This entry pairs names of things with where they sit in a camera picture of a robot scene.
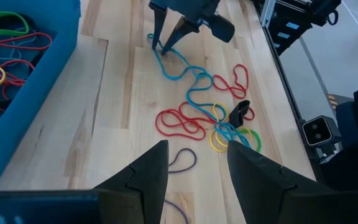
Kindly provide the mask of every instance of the floor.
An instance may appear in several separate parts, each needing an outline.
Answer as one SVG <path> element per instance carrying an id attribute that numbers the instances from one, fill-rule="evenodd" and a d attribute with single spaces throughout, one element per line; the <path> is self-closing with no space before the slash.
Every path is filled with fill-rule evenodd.
<path id="1" fill-rule="evenodd" d="M 0 190 L 92 188 L 167 139 L 155 130 L 155 117 L 185 101 L 194 77 L 187 74 L 180 81 L 163 77 L 145 38 L 154 28 L 147 5 L 143 0 L 81 1 L 78 46 L 0 178 Z M 262 154 L 314 179 L 253 4 L 222 0 L 219 13 L 236 27 L 230 43 L 217 40 L 204 27 L 175 48 L 191 64 L 222 75 L 230 84 L 233 67 L 244 64 L 250 73 L 247 99 L 256 113 L 246 126 L 259 132 Z M 168 13 L 163 41 L 179 18 Z M 185 67 L 174 55 L 164 57 L 163 64 L 172 75 Z M 239 73 L 239 82 L 246 82 L 244 72 Z M 239 102 L 215 89 L 192 97 L 197 102 L 223 102 L 229 111 Z M 190 107 L 185 113 L 202 116 Z M 167 121 L 176 122 L 169 116 Z M 209 134 L 213 125 L 206 124 L 206 129 Z M 206 138 L 168 140 L 170 161 L 188 147 L 197 153 L 198 163 L 169 177 L 167 199 L 184 209 L 190 223 L 245 223 L 225 153 L 212 150 Z M 192 157 L 184 155 L 172 168 L 191 162 Z M 162 223 L 179 224 L 183 219 L 166 206 Z"/>
<path id="2" fill-rule="evenodd" d="M 358 90 L 358 0 L 342 0 L 335 26 L 314 26 L 280 59 L 304 119 L 334 117 L 326 93 Z"/>

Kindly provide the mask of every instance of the plastic bin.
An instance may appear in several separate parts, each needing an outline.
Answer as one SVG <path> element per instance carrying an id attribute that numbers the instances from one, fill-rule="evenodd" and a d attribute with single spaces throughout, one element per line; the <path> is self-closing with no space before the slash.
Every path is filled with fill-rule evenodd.
<path id="1" fill-rule="evenodd" d="M 0 176 L 74 51 L 80 0 L 0 0 L 0 11 L 23 13 L 55 33 L 48 50 L 0 118 Z"/>

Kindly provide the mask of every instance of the wooden table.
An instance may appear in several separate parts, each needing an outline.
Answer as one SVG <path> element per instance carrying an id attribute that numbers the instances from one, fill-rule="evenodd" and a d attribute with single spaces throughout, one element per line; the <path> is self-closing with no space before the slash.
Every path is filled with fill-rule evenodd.
<path id="1" fill-rule="evenodd" d="M 194 82 L 161 73 L 146 40 L 153 31 L 148 1 L 82 1 L 78 46 L 0 179 L 0 190 L 92 188 L 120 171 L 159 140 L 155 117 L 178 108 Z M 232 68 L 250 71 L 247 99 L 256 119 L 246 126 L 259 132 L 262 154 L 313 179 L 290 105 L 273 62 L 253 4 L 222 0 L 219 13 L 236 27 L 225 44 L 203 27 L 176 44 L 193 65 L 205 67 L 233 83 Z M 180 15 L 170 11 L 162 34 L 165 42 Z M 184 65 L 173 54 L 163 60 L 167 72 L 179 74 Z M 192 95 L 197 102 L 224 102 L 232 110 L 230 93 L 210 90 Z M 189 116 L 199 115 L 187 108 Z M 182 148 L 198 155 L 196 167 L 170 176 L 167 198 L 181 206 L 191 223 L 245 223 L 236 198 L 226 154 L 208 141 L 169 138 L 170 158 Z M 177 167 L 191 164 L 183 155 Z M 162 222 L 184 223 L 165 207 Z"/>

